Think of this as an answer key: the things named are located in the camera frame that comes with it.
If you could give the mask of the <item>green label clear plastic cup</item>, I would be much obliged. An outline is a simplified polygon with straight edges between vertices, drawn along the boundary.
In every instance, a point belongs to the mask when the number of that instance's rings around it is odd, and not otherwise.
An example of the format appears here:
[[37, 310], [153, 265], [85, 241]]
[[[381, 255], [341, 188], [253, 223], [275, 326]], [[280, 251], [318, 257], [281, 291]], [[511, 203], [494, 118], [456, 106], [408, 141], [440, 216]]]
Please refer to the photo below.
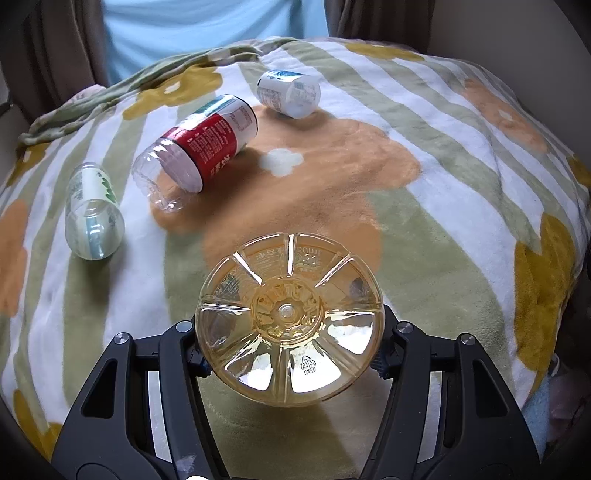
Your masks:
[[79, 258], [99, 261], [121, 245], [124, 219], [106, 171], [85, 162], [71, 174], [66, 190], [65, 238]]

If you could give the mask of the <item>red label clear plastic cup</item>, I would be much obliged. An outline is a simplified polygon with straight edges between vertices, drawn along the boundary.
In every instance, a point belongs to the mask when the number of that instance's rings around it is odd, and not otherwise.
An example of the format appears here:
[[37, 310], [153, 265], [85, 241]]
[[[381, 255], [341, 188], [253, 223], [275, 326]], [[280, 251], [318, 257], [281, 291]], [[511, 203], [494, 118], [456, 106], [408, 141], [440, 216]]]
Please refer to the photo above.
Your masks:
[[256, 138], [259, 121], [235, 95], [213, 98], [160, 135], [132, 165], [132, 178], [152, 206], [181, 209]]

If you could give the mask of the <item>blue label white plastic cup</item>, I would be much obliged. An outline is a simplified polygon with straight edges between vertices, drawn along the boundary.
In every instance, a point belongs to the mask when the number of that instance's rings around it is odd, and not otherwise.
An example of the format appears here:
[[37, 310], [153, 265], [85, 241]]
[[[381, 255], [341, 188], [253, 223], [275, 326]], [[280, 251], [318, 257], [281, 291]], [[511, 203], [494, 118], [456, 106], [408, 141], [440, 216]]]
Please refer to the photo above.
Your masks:
[[293, 119], [311, 115], [321, 100], [318, 79], [287, 70], [269, 70], [256, 82], [256, 97], [264, 106]]

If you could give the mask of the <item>striped floral blanket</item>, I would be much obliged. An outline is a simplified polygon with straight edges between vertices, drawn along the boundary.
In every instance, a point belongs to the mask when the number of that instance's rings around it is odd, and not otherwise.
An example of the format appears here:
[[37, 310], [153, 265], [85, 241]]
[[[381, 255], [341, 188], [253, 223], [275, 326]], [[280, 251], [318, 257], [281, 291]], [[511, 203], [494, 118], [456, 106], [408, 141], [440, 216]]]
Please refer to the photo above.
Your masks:
[[[260, 103], [256, 82], [269, 70], [317, 78], [317, 109], [293, 119]], [[132, 178], [135, 158], [224, 94], [252, 106], [256, 138], [181, 209], [152, 206]], [[85, 162], [110, 177], [125, 224], [119, 248], [99, 261], [65, 238], [68, 181]], [[175, 55], [90, 86], [20, 137], [1, 188], [1, 444], [23, 465], [3, 477], [66, 479], [53, 451], [112, 338], [157, 336], [182, 320], [195, 331], [211, 270], [274, 233], [342, 244], [399, 320], [431, 336], [474, 335], [540, 460], [534, 423], [548, 414], [537, 401], [590, 248], [589, 172], [478, 65], [277, 38]], [[198, 378], [227, 479], [363, 479], [392, 388], [372, 362], [342, 393], [304, 407], [252, 401], [212, 369]]]

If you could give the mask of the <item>left brown curtain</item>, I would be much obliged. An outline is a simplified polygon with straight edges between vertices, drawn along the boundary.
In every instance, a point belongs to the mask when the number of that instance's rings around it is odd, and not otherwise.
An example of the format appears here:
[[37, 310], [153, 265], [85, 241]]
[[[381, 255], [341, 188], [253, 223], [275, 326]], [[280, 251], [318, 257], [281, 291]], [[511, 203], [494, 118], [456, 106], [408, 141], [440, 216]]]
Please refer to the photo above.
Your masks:
[[28, 121], [86, 87], [106, 86], [102, 3], [3, 0], [1, 67], [11, 99]]

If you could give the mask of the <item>brown curtain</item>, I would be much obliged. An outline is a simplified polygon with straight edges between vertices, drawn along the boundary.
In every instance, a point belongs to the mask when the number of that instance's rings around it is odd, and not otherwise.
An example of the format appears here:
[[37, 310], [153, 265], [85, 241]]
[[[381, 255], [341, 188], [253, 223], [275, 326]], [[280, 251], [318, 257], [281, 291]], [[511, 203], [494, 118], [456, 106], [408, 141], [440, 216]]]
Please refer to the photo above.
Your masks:
[[1, 67], [11, 99], [28, 121], [86, 87], [106, 86], [102, 3], [3, 0]]
[[404, 44], [426, 53], [435, 0], [325, 0], [332, 37]]

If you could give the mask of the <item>light blue hanging sheet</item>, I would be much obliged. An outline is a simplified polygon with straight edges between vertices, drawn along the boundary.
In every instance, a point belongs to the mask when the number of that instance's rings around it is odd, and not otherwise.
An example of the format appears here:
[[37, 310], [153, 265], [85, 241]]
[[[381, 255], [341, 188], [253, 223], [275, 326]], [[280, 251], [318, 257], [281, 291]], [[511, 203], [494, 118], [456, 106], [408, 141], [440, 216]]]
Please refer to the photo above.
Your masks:
[[104, 1], [102, 13], [112, 84], [176, 54], [274, 36], [329, 35], [322, 1]]

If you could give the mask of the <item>right brown curtain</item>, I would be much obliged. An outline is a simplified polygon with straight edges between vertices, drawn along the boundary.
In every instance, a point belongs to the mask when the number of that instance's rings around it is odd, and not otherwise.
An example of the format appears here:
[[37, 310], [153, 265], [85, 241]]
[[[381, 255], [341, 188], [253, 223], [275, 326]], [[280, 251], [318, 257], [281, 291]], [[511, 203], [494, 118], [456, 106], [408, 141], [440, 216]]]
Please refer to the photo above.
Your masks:
[[426, 53], [435, 0], [325, 0], [332, 37], [404, 44]]

